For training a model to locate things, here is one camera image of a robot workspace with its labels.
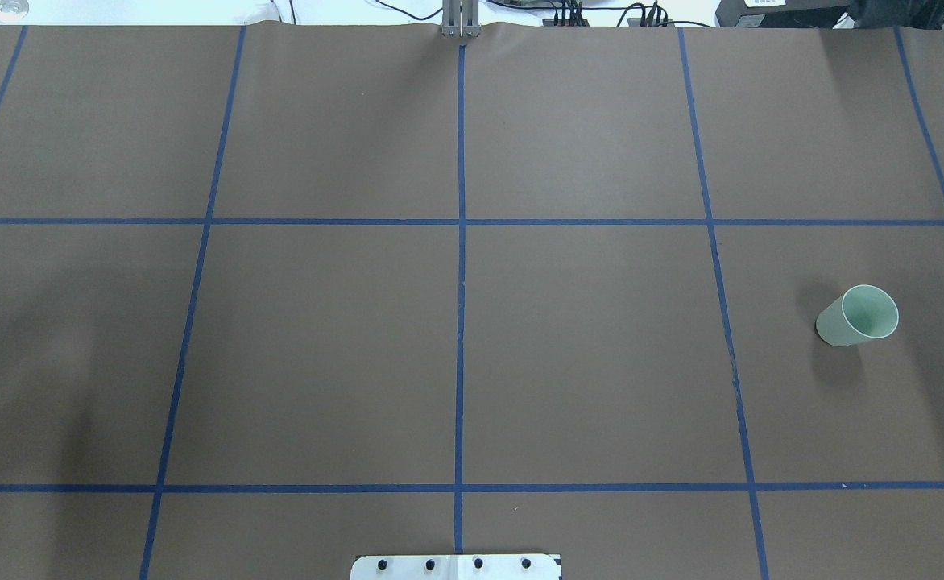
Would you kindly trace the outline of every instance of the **cup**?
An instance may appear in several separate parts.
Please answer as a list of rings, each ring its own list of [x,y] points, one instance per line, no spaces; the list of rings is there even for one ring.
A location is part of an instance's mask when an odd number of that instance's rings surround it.
[[[898,328],[898,305],[880,288],[852,286],[815,319],[815,331],[828,345],[851,346],[886,338]]]

